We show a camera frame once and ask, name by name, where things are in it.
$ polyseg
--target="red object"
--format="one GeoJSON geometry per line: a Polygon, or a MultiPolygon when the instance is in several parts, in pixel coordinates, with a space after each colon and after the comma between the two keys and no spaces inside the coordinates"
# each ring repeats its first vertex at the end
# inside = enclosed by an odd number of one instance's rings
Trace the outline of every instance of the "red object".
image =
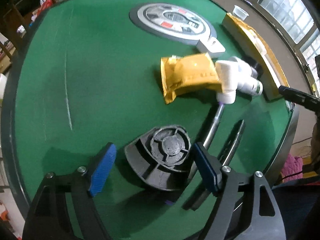
{"type": "Polygon", "coordinates": [[[42,13],[42,11],[49,8],[51,5],[53,5],[52,0],[46,0],[37,11],[37,16],[39,16],[39,14],[42,13]]]}
{"type": "Polygon", "coordinates": [[[1,214],[0,214],[0,217],[1,217],[1,219],[3,220],[3,221],[9,221],[9,218],[8,218],[8,211],[7,210],[5,210],[5,211],[3,211],[1,214]]]}
{"type": "Polygon", "coordinates": [[[182,14],[186,14],[187,12],[185,10],[179,9],[178,12],[182,13],[182,14]]]}
{"type": "Polygon", "coordinates": [[[165,28],[171,28],[173,26],[171,23],[168,23],[168,22],[163,22],[160,25],[165,28]]]}

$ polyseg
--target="round table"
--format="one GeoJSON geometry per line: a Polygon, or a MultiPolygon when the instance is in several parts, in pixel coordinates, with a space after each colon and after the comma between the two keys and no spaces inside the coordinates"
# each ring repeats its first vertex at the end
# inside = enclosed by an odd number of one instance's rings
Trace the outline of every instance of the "round table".
{"type": "MultiPolygon", "coordinates": [[[[155,126],[182,125],[193,142],[216,104],[209,90],[164,103],[160,58],[197,51],[135,26],[129,11],[147,2],[179,5],[204,17],[226,48],[219,59],[244,55],[221,26],[226,11],[211,0],[66,0],[43,12],[14,56],[1,116],[5,168],[24,217],[44,174],[71,173],[113,142],[116,162],[95,203],[114,239],[184,239],[204,226],[212,196],[195,212],[181,208],[201,181],[198,173],[169,206],[156,200],[124,156],[125,145],[155,126]]],[[[210,154],[220,152],[240,119],[246,129],[230,166],[264,171],[273,183],[292,144],[297,114],[282,98],[268,102],[238,93],[225,107],[210,154]]]]}

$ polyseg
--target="green felt surface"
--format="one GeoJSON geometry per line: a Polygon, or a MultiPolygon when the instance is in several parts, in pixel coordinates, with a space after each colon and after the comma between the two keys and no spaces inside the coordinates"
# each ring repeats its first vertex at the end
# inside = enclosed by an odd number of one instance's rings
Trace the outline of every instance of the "green felt surface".
{"type": "MultiPolygon", "coordinates": [[[[72,172],[107,142],[119,149],[116,164],[95,203],[114,239],[183,239],[200,230],[214,199],[196,211],[183,202],[198,185],[197,174],[174,206],[146,194],[126,162],[123,147],[155,126],[179,124],[195,139],[215,101],[213,91],[164,103],[160,58],[196,53],[193,46],[157,37],[129,19],[139,3],[166,2],[205,17],[226,48],[220,59],[242,56],[221,27],[225,11],[210,0],[70,0],[49,10],[28,49],[17,90],[15,132],[19,164],[32,198],[48,171],[72,172]],[[68,121],[65,77],[72,130],[68,121]]],[[[246,130],[231,162],[239,172],[263,170],[290,116],[283,99],[267,102],[237,95],[226,106],[209,152],[217,155],[234,123],[246,130]]]]}

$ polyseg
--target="red label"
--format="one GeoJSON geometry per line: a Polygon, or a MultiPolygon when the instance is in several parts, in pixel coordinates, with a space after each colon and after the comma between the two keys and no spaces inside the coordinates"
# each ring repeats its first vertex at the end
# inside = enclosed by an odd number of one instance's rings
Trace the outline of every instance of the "red label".
{"type": "Polygon", "coordinates": [[[165,28],[171,28],[173,26],[171,23],[168,22],[162,22],[160,25],[165,28]]]}
{"type": "Polygon", "coordinates": [[[182,14],[186,14],[187,12],[185,10],[179,9],[178,12],[182,13],[182,14]]]}

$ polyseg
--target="purple cloth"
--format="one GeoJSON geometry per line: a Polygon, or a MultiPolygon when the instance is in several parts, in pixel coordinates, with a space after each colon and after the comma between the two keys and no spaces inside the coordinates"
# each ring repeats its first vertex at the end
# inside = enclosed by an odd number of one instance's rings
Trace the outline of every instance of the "purple cloth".
{"type": "MultiPolygon", "coordinates": [[[[282,177],[286,177],[288,175],[302,171],[302,166],[303,166],[302,158],[301,157],[293,157],[289,153],[288,158],[285,161],[284,166],[281,170],[282,177]]],[[[303,174],[300,173],[298,175],[284,179],[283,182],[287,182],[289,180],[294,180],[294,179],[301,179],[302,177],[303,177],[303,174]]]]}

